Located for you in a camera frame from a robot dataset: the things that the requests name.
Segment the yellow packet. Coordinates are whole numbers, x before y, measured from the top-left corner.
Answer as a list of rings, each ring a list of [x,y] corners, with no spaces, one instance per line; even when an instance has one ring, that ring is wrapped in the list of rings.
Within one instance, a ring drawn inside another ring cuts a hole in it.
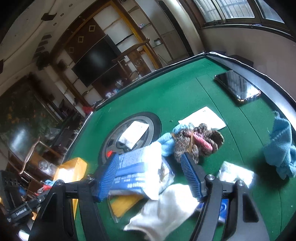
[[[126,212],[143,198],[142,195],[137,194],[109,196],[107,198],[107,204],[113,221],[119,223],[120,219],[126,214]]]

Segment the white cloth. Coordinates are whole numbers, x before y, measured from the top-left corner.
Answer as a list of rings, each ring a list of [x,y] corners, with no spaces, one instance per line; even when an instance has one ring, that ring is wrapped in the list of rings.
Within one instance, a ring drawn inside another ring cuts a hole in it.
[[[147,201],[123,230],[142,232],[148,240],[165,240],[195,212],[199,203],[189,185],[170,185],[157,201]]]

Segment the brown pink knitted item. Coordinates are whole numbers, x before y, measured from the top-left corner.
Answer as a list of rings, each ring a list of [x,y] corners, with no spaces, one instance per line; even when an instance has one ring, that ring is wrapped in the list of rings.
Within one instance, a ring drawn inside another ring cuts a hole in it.
[[[198,127],[182,128],[173,134],[175,141],[174,157],[178,163],[181,162],[181,156],[189,153],[195,164],[199,163],[200,157],[208,157],[218,151],[224,144],[224,137],[221,132],[208,130],[205,123]]]

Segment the large framed painting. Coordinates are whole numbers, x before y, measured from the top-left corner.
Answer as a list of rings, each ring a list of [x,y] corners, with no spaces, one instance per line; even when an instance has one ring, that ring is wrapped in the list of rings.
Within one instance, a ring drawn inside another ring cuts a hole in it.
[[[23,131],[26,137],[43,137],[62,120],[48,106],[46,93],[33,74],[21,78],[1,95],[1,138],[10,141]]]

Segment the white paper sheet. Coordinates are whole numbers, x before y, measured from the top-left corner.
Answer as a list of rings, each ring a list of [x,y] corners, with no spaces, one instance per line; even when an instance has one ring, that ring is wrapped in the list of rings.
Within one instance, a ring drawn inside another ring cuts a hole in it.
[[[207,106],[190,114],[186,118],[179,120],[179,124],[190,126],[191,128],[198,127],[200,124],[205,124],[208,130],[219,131],[226,127],[224,121],[215,114]]]

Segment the light blue towel cloth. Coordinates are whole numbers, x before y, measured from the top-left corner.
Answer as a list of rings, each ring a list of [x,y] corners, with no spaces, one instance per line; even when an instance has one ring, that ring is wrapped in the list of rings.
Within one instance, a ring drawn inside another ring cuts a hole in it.
[[[295,178],[295,145],[292,143],[292,127],[290,122],[274,112],[270,142],[263,148],[267,164],[274,166],[281,179]]]

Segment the round table centre console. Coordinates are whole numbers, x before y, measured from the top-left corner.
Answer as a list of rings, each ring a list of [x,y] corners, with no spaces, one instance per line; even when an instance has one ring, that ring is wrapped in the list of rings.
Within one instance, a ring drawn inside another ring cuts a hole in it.
[[[121,121],[105,138],[98,155],[106,163],[115,152],[119,155],[150,145],[162,131],[161,120],[151,112],[136,113]]]

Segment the black smartphone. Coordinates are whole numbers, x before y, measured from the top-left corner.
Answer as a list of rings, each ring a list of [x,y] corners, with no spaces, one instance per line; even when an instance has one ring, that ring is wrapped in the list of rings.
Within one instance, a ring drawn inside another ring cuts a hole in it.
[[[261,96],[261,91],[233,70],[215,75],[214,80],[221,84],[239,103],[247,103]]]

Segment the light blue small cloth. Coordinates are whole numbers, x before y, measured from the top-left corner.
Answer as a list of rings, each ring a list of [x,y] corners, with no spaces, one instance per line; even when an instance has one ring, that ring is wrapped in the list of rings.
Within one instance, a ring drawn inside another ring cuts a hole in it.
[[[173,138],[172,134],[177,134],[181,130],[186,128],[188,128],[189,130],[192,129],[192,127],[189,125],[178,124],[173,128],[171,133],[165,133],[159,139],[157,139],[157,142],[161,144],[162,156],[168,157],[174,153],[175,139]]]

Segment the small clear plastic packet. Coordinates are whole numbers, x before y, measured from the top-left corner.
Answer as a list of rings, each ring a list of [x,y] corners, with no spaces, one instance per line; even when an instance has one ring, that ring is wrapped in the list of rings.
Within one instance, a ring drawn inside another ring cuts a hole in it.
[[[224,161],[218,171],[217,178],[220,181],[235,183],[238,180],[243,181],[248,188],[255,179],[255,173],[241,166]]]

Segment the black television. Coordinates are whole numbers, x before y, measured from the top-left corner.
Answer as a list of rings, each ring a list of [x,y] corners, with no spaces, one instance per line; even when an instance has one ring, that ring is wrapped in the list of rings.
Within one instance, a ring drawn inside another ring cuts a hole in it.
[[[115,65],[112,60],[120,54],[116,44],[105,35],[78,60],[72,71],[88,87]]]

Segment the blue white wipes packet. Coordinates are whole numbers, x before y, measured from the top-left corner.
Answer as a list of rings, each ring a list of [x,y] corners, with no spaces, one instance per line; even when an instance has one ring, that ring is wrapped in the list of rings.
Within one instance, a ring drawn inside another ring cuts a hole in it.
[[[119,156],[119,168],[109,195],[141,195],[158,200],[174,178],[175,173],[162,157],[161,144],[153,142]]]

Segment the yellow cardboard box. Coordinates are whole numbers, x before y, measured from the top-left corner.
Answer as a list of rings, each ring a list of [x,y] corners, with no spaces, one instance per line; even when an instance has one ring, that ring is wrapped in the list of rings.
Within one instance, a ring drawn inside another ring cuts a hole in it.
[[[57,168],[53,181],[63,180],[65,183],[80,181],[87,169],[87,163],[77,157],[69,160]]]

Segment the small white packet on console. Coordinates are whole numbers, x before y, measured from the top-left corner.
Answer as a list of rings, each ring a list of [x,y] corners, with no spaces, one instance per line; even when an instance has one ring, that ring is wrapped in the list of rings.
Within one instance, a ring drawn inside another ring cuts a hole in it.
[[[119,142],[132,150],[135,144],[140,140],[140,138],[144,135],[148,128],[148,123],[133,121],[131,125],[120,136]]]

